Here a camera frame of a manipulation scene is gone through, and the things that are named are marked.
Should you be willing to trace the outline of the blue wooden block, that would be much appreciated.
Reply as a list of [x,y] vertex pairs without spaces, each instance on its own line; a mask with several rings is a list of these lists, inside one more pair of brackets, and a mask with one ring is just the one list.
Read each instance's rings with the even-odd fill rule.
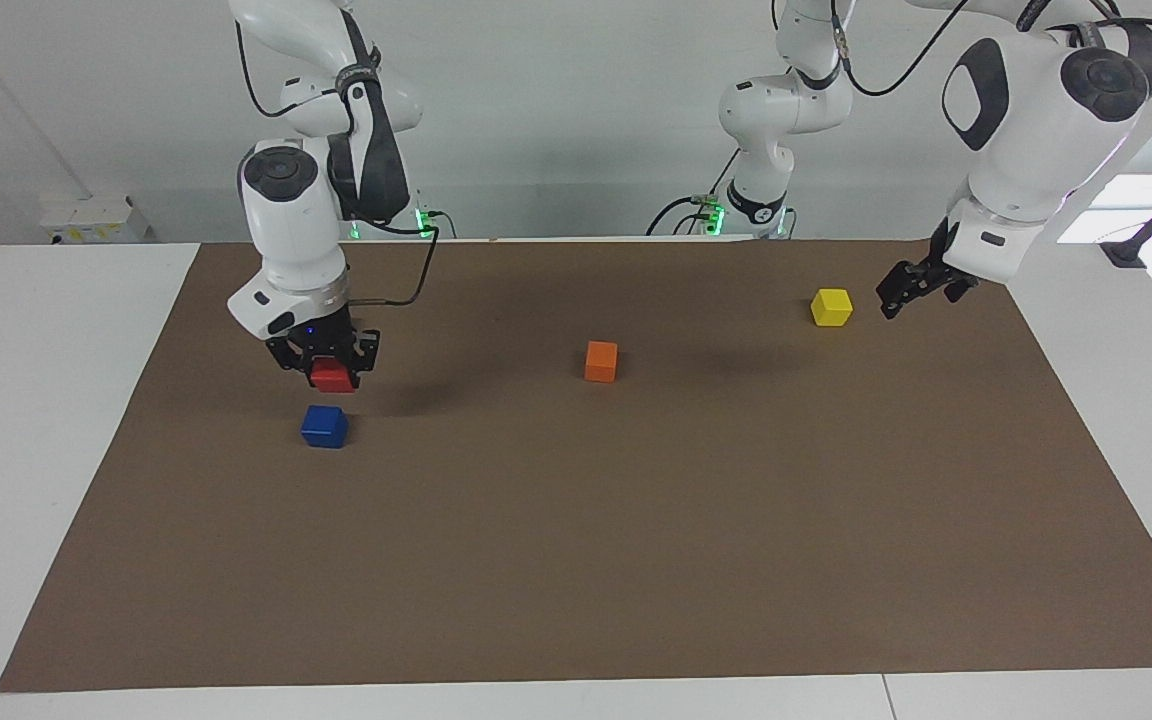
[[314,448],[343,448],[349,432],[349,419],[342,407],[306,406],[300,434],[306,446]]

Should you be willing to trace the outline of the yellow wooden block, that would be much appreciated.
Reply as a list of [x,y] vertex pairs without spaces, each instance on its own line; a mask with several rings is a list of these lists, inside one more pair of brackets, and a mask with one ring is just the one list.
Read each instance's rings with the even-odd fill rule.
[[812,311],[812,319],[817,327],[844,327],[852,314],[850,293],[842,290],[842,288],[819,288],[818,291],[814,291],[810,311]]

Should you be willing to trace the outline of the brown table mat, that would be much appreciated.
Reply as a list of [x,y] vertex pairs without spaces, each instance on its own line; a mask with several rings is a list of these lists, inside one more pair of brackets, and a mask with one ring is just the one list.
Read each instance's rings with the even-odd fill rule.
[[1147,529],[1005,287],[882,319],[915,253],[453,243],[323,396],[202,247],[0,692],[1152,667]]

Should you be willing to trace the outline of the white box with yellow label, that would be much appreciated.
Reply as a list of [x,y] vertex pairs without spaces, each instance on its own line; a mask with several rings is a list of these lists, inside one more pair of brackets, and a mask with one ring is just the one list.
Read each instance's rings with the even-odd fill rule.
[[50,243],[143,243],[151,236],[146,217],[126,195],[52,202],[38,227]]

